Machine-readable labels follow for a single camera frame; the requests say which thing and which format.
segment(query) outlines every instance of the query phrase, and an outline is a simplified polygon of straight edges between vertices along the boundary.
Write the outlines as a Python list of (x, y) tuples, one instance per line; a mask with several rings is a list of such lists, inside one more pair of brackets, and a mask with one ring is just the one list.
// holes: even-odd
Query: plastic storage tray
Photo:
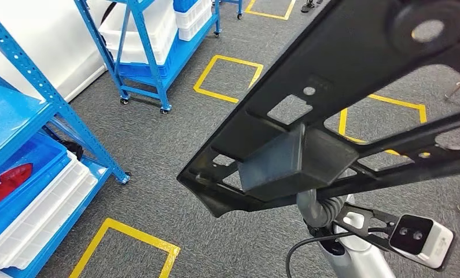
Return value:
[[(170, 35), (167, 36), (167, 40), (165, 40), (164, 45), (160, 49), (152, 49), (154, 59), (157, 65), (164, 65), (166, 63), (166, 59), (168, 54), (174, 44), (174, 39), (176, 38), (177, 34), (177, 26), (175, 22), (173, 22), (173, 26), (170, 29)], [(119, 52), (119, 46), (108, 46), (110, 53), (114, 60), (117, 59), (117, 54)], [(121, 63), (144, 63), (148, 64), (148, 59), (146, 58), (146, 53), (144, 48), (126, 48), (123, 47), (123, 52), (121, 55)]]
[[(126, 6), (118, 3), (98, 29), (105, 39), (109, 50), (118, 51), (119, 41), (124, 21)], [(163, 52), (167, 47), (167, 41), (173, 41), (173, 34), (176, 32), (175, 11), (173, 1), (155, 0), (148, 8), (143, 11), (146, 30), (150, 39), (151, 48), (154, 52)], [(133, 16), (130, 15), (124, 38), (124, 50), (143, 50), (138, 30), (134, 23)], [(156, 59), (157, 64), (164, 64), (164, 59)]]
[(176, 12), (187, 12), (197, 0), (174, 0), (174, 10)]
[(201, 30), (201, 28), (211, 18), (211, 2), (208, 0), (199, 0), (187, 14), (195, 14), (195, 16), (187, 16), (185, 19), (177, 15), (177, 25), (179, 27), (179, 39), (190, 41)]
[(175, 21), (179, 29), (190, 28), (202, 15), (211, 11), (211, 0), (198, 0), (187, 12), (175, 12)]
[(97, 183), (88, 168), (70, 162), (0, 235), (0, 269), (26, 268)]
[[(174, 43), (170, 47), (170, 51), (168, 52), (167, 58), (165, 60), (165, 64), (157, 65), (158, 72), (160, 73), (160, 77), (165, 78), (168, 76), (170, 72), (170, 68), (174, 63), (174, 53), (177, 51), (179, 45), (179, 39), (177, 38), (177, 33), (174, 36)], [(120, 63), (119, 64), (119, 75), (121, 76), (147, 76), (151, 77), (152, 72), (150, 66), (144, 63)]]
[(69, 161), (63, 145), (38, 133), (0, 167), (1, 174), (25, 163), (33, 164), (30, 178), (0, 202), (0, 234)]

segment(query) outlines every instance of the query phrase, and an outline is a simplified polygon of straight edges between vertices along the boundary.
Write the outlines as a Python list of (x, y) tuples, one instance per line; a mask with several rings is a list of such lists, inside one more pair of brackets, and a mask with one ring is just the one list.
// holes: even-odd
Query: white camera housing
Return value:
[(433, 269), (442, 267), (454, 233), (433, 219), (404, 214), (389, 239), (390, 246), (406, 258)]

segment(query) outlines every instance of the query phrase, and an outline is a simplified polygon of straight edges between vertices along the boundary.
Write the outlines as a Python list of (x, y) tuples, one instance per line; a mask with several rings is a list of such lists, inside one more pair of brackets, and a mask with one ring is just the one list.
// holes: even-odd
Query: gray carpet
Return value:
[[(235, 104), (196, 93), (193, 85), (216, 54), (269, 67), (294, 31), (313, 14), (301, 14), (297, 1), (289, 20), (254, 14), (236, 19), (236, 6), (222, 5), (220, 38), (208, 36), (169, 91), (174, 106), (159, 114), (159, 104), (136, 97), (119, 104), (109, 74), (104, 74), (72, 106), (114, 158), (132, 172), (126, 186), (110, 178), (70, 231), (39, 277), (68, 277), (100, 225), (113, 218), (177, 245), (181, 252), (170, 277), (285, 277), (284, 259), (289, 248), (307, 238), (295, 206), (257, 213), (235, 211), (214, 218), (179, 184), (175, 177), (198, 147)], [(257, 0), (253, 10), (284, 15), (289, 0)], [(242, 97), (253, 69), (218, 62), (203, 88)], [(426, 105), (428, 120), (460, 109), (460, 92), (444, 101), (460, 81), (449, 68), (423, 68), (378, 92), (379, 95)], [(349, 109), (347, 134), (372, 140), (418, 124), (412, 109), (366, 99)], [(337, 130), (338, 119), (327, 126)], [(446, 144), (460, 144), (450, 135)], [(381, 154), (369, 163), (394, 164), (398, 156)], [(460, 277), (460, 176), (415, 185), (361, 193), (357, 202), (394, 214), (432, 217), (459, 235), (445, 272), (436, 273), (392, 254), (386, 254), (397, 277)], [(166, 253), (117, 232), (108, 231), (86, 265), (82, 277), (157, 277)], [(294, 277), (334, 277), (317, 245), (299, 249), (292, 258)]]

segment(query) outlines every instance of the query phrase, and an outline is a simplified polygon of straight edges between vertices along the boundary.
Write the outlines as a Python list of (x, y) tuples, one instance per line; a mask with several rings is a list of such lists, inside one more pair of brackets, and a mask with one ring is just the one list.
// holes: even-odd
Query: shelf caster wheel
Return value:
[(129, 179), (124, 183), (124, 184), (128, 184), (128, 182), (132, 179), (132, 175), (131, 175), (131, 172), (125, 172), (126, 175), (129, 176)]

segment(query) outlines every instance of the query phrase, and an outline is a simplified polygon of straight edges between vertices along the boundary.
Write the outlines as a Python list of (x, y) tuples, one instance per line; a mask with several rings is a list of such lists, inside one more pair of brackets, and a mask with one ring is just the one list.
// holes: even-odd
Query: red object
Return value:
[(0, 201), (24, 183), (32, 174), (32, 163), (12, 168), (0, 175)]

